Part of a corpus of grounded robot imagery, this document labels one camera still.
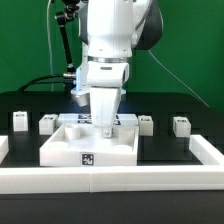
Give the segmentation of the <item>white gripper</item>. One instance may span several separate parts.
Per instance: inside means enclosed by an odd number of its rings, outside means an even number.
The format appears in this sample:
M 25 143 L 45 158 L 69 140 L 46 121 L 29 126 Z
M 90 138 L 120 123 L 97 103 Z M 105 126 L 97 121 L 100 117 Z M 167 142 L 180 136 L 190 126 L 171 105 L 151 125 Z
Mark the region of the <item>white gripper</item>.
M 104 138 L 111 138 L 113 129 L 110 127 L 115 119 L 121 100 L 119 88 L 90 88 L 90 108 L 92 123 L 102 129 Z

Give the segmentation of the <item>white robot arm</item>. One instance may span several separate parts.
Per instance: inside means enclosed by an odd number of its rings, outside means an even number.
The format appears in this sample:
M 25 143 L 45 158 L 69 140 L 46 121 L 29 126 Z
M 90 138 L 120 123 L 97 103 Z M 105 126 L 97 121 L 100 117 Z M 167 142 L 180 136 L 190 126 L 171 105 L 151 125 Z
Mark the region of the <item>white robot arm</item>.
M 92 124 L 109 138 L 132 51 L 149 50 L 160 40 L 162 14 L 158 0 L 89 0 L 79 25 L 83 59 L 72 94 L 79 105 L 90 106 Z

